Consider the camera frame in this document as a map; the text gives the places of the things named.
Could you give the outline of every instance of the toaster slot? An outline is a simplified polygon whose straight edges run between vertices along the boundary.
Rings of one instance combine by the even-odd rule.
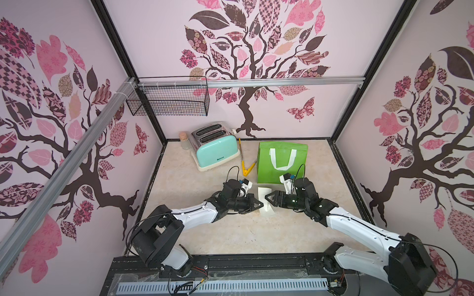
[[[197,131],[196,135],[204,135],[204,134],[207,134],[210,131],[213,131],[213,130],[221,128],[221,127],[222,127],[221,125],[208,126],[208,127],[202,128],[199,131]]]
[[[205,136],[205,137],[202,137],[202,138],[199,140],[199,142],[201,142],[201,143],[207,143],[207,142],[212,141],[212,140],[214,140],[214,139],[217,139],[217,138],[219,138],[220,136],[225,135],[225,134],[226,134],[225,131],[218,131],[218,132],[212,133],[212,134],[210,134],[210,135],[207,135],[207,136]]]

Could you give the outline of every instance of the vent grille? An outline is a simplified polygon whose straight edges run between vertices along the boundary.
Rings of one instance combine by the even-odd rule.
[[[200,281],[194,281],[193,287]],[[185,282],[170,282],[170,291]],[[119,283],[116,295],[168,294],[168,282]],[[271,292],[271,291],[311,291],[327,290],[328,281],[325,278],[301,279],[241,279],[241,280],[209,280],[194,293],[223,293],[223,292]],[[191,286],[180,290],[185,294]]]

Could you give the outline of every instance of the butterfly decal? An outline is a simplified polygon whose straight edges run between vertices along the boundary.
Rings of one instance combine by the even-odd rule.
[[[149,137],[146,135],[145,132],[142,132],[141,127],[139,127],[138,124],[136,123],[135,123],[135,130],[137,131],[139,142],[138,144],[136,144],[135,149],[133,150],[133,155],[137,155],[139,153],[145,153],[147,151],[145,142]]]
[[[297,120],[299,120],[301,122],[301,119],[305,116],[305,115],[313,115],[313,112],[314,112],[314,108],[311,107],[314,105],[314,97],[310,98],[306,104],[304,104],[303,108],[300,109],[300,108],[291,108],[291,109],[288,109],[288,113],[290,113],[291,115],[295,115],[295,118]]]

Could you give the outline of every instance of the white bag handle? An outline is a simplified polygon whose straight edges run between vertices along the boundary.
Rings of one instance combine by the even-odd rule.
[[[272,165],[276,170],[288,170],[295,163],[295,158],[296,158],[296,149],[292,149],[292,152],[290,154],[290,159],[288,160],[288,165],[285,167],[277,168],[275,148],[270,148],[270,160],[272,161]]]

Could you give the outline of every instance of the green shopping bag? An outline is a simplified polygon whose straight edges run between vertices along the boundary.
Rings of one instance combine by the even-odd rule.
[[[260,142],[258,147],[258,183],[280,184],[280,176],[296,175],[306,162],[308,145],[287,142]]]

